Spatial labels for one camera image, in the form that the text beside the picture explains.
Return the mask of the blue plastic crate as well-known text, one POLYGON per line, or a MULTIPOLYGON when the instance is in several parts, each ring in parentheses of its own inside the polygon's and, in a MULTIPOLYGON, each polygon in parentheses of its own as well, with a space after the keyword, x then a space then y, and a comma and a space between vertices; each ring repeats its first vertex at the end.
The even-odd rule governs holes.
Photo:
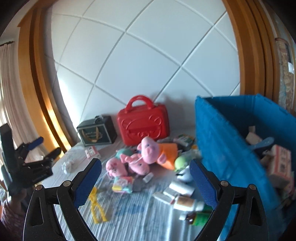
POLYGON ((261 138, 295 155, 295 117, 262 95, 197 97, 196 138, 205 168, 234 186, 257 186, 267 217, 270 240, 277 240, 295 217, 295 204, 280 208, 258 156, 246 142, 249 127, 261 138))

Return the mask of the white plastic bag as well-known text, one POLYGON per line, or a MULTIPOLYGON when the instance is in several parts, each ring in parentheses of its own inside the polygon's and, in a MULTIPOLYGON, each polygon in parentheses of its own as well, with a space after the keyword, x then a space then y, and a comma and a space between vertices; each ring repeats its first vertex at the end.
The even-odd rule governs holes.
POLYGON ((78 166, 86 160, 86 152, 84 149, 75 149, 68 151, 64 156, 64 161, 61 165, 64 174, 73 173, 78 166))

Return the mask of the white medicine bottle green cap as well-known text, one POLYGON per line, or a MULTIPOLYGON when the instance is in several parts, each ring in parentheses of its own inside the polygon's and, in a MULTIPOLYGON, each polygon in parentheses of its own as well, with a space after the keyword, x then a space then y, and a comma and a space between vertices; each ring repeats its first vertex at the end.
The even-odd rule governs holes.
POLYGON ((177 196, 173 208, 184 212, 211 212, 213 210, 204 201, 198 201, 186 196, 177 196))

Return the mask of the blue plastic toy tongs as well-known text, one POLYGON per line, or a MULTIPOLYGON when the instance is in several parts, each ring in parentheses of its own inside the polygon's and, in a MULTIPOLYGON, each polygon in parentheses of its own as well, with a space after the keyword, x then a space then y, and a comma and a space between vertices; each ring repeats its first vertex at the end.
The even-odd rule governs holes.
POLYGON ((251 145, 250 149, 253 151, 265 151, 270 149, 274 145, 274 138, 273 137, 267 137, 263 139, 261 142, 251 145))

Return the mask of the brown bottle green label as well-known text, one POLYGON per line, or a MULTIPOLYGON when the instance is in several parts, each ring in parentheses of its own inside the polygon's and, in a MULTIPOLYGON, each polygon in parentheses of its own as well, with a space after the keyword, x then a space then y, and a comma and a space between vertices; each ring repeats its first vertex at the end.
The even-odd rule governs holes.
POLYGON ((185 221, 189 225, 193 226, 204 226, 209 217, 210 213, 208 212, 191 212, 191 213, 182 213, 179 217, 179 220, 185 221))

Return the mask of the small red white box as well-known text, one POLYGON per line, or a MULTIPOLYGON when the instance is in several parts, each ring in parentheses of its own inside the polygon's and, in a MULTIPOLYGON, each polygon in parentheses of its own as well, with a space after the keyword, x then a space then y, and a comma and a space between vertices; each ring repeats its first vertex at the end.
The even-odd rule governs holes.
POLYGON ((96 149, 95 146, 89 146, 85 149, 85 154, 88 160, 91 160, 93 158, 101 158, 100 153, 98 152, 98 150, 96 149))

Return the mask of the small white pink box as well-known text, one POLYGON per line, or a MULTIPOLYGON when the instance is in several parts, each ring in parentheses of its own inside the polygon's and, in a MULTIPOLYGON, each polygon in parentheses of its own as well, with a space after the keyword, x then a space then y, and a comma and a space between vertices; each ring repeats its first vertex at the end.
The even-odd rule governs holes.
POLYGON ((174 203, 173 198, 163 194, 162 192, 155 192, 152 196, 164 204, 172 205, 174 203))

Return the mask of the rolled patterned carpet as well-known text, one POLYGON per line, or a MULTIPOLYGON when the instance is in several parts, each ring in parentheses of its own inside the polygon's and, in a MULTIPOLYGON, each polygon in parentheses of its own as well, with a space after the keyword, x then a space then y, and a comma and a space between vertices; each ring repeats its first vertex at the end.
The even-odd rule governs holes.
POLYGON ((289 113, 295 111, 295 69, 288 41, 275 38, 280 62, 280 89, 278 104, 289 113))

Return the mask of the green round plush toy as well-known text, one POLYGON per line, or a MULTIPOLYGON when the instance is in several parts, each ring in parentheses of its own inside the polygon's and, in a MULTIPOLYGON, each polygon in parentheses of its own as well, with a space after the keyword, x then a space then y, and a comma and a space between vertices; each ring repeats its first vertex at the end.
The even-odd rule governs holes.
POLYGON ((185 169, 191 162, 192 158, 193 157, 191 154, 187 154, 187 155, 182 154, 179 157, 177 157, 174 163, 175 172, 185 169))

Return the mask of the small white medicine box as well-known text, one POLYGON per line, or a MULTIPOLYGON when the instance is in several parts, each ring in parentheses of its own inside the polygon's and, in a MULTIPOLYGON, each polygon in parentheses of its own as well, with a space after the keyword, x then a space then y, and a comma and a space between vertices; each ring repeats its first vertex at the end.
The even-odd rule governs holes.
POLYGON ((167 187, 164 191, 163 194, 165 194, 167 197, 170 197, 170 199, 175 199, 177 196, 179 196, 180 194, 171 189, 170 187, 167 187))

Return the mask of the pink white tissue pack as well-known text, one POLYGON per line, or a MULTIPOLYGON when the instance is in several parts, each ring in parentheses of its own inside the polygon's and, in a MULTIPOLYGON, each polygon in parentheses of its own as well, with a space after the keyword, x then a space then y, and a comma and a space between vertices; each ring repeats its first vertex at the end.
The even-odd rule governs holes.
POLYGON ((290 183, 291 159, 290 150, 273 145, 267 167, 267 175, 273 187, 284 189, 290 183))

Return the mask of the pink pig plush orange dress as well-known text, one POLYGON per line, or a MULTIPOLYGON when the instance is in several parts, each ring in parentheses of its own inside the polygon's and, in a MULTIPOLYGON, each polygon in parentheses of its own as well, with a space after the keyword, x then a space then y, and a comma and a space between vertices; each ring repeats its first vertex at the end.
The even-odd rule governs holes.
POLYGON ((176 143, 157 143, 150 137, 144 137, 137 150, 147 164, 157 163, 168 170, 175 169, 175 160, 178 157, 176 143))

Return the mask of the dark small box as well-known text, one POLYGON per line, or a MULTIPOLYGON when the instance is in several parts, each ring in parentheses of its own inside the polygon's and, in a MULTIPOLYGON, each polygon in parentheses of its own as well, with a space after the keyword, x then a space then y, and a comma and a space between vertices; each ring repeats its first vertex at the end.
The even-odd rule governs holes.
POLYGON ((182 145, 183 147, 188 147, 191 146, 194 143, 195 138, 186 135, 186 134, 181 134, 175 138, 173 138, 173 141, 177 143, 178 145, 182 145))

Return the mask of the red toy suitcase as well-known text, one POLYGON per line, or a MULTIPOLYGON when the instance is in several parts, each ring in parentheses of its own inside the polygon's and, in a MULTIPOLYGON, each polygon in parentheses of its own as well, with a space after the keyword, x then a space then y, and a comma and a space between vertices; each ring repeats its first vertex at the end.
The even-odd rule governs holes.
POLYGON ((138 145, 144 137, 157 141, 170 135, 169 116, 164 104, 144 95, 130 99, 117 114, 117 124, 127 146, 138 145))

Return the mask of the colourful snack packet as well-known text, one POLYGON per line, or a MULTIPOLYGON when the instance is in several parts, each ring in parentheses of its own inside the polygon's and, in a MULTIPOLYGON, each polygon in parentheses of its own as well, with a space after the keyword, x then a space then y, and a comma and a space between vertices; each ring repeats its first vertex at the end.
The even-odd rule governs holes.
POLYGON ((130 176, 115 177, 112 191, 116 193, 132 193, 134 178, 130 176))

